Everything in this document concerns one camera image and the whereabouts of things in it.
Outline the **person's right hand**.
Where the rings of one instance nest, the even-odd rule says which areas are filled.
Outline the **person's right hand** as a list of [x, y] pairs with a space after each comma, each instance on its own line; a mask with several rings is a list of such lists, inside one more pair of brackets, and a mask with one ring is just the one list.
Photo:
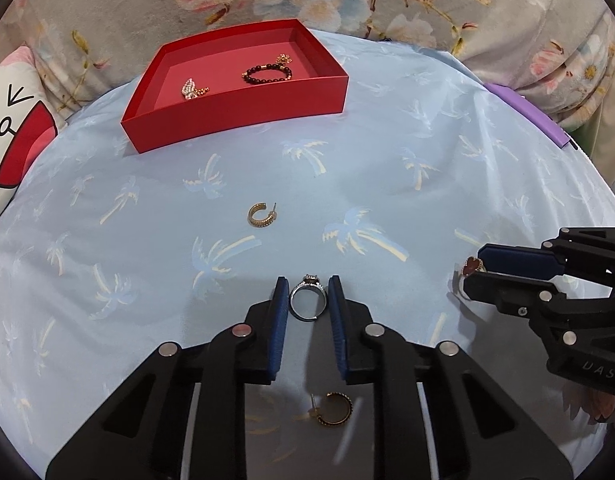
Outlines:
[[576, 382], [566, 382], [562, 389], [563, 409], [570, 419], [576, 419], [580, 412], [588, 416], [591, 425], [604, 424], [615, 412], [615, 396]]

